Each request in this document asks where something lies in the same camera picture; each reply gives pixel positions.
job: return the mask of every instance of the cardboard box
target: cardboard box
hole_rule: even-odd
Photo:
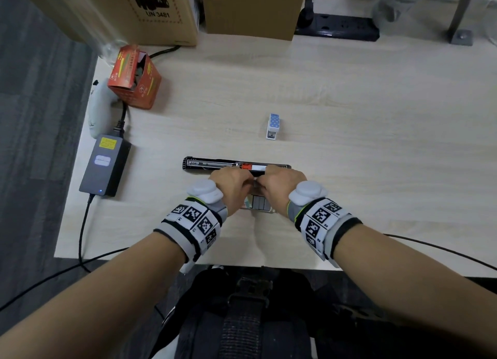
[[[304,0],[203,0],[208,33],[291,41]]]
[[[148,54],[128,45],[121,48],[107,85],[129,106],[151,109],[161,80]]]
[[[64,13],[63,0],[31,0],[70,38],[78,35]],[[101,17],[121,34],[121,39],[137,45],[197,44],[199,13],[195,0],[88,0]]]

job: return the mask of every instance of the forearm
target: forearm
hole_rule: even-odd
[[[363,225],[341,238],[333,258],[385,311],[497,354],[497,296],[493,293]]]
[[[184,262],[177,244],[150,234],[0,337],[2,357],[109,356],[165,296]]]

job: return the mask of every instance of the yellow warning label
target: yellow warning label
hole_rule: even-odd
[[[117,141],[115,139],[102,138],[98,146],[107,149],[114,149],[116,148],[116,144]]]

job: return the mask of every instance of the power adapter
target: power adapter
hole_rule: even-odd
[[[131,143],[111,135],[96,138],[79,191],[114,197],[128,160]]]

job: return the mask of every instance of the gray carpet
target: gray carpet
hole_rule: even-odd
[[[76,264],[55,259],[53,253],[96,55],[65,37],[28,0],[0,0],[0,38],[2,305],[42,278]],[[160,304],[164,313],[198,271],[178,276]],[[314,288],[331,282],[345,303],[371,304],[342,273],[305,274]],[[82,276],[80,269],[59,276],[0,312],[0,334]],[[160,323],[152,313],[118,357],[148,357]]]

